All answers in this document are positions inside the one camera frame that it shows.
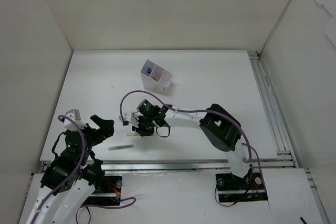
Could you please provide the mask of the yellow highlighter pen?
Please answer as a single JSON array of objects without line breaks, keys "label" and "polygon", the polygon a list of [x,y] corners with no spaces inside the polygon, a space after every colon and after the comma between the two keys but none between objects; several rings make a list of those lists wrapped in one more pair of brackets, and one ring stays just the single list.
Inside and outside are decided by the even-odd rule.
[{"label": "yellow highlighter pen", "polygon": [[138,133],[126,133],[127,137],[136,137],[136,136],[140,136]]}]

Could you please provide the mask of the blue-capped clear spray bottle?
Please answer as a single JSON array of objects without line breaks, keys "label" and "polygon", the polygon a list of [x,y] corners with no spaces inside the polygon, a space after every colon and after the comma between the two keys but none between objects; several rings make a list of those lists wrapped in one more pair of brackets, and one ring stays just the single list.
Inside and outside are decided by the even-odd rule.
[{"label": "blue-capped clear spray bottle", "polygon": [[151,68],[151,66],[147,66],[147,69],[146,69],[146,73],[147,73],[147,75],[150,75],[151,72],[152,72],[152,68]]}]

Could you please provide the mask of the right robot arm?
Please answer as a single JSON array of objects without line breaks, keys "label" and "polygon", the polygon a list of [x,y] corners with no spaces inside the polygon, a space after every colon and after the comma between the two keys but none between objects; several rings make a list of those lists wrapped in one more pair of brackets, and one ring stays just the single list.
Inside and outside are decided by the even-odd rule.
[{"label": "right robot arm", "polygon": [[143,100],[135,112],[128,116],[132,130],[140,136],[151,136],[159,128],[188,127],[200,129],[209,142],[226,153],[233,184],[245,188],[251,182],[252,166],[247,162],[250,154],[242,149],[241,124],[218,104],[205,110],[182,110],[172,105],[159,107]]}]

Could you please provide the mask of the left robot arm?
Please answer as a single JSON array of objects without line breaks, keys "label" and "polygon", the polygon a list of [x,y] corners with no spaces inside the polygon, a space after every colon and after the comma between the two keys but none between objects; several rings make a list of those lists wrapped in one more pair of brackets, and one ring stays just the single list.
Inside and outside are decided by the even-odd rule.
[{"label": "left robot arm", "polygon": [[90,119],[98,128],[71,113],[58,116],[66,129],[66,147],[45,170],[26,223],[68,223],[91,194],[103,190],[103,162],[92,149],[114,134],[114,120]]}]

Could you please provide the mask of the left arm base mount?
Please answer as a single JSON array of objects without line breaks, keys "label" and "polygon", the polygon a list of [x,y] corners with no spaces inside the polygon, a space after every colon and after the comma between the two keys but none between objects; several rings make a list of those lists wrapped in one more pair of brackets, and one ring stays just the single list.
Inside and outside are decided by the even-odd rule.
[{"label": "left arm base mount", "polygon": [[108,175],[82,205],[119,206],[121,187],[122,176]]}]

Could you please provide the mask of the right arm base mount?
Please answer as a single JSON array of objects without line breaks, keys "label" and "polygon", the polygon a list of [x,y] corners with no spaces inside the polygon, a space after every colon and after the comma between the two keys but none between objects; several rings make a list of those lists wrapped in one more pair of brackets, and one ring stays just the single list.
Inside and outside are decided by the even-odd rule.
[{"label": "right arm base mount", "polygon": [[215,179],[215,200],[225,207],[240,202],[268,201],[266,187],[259,172],[252,173],[247,183],[239,182],[229,173],[218,173]]}]

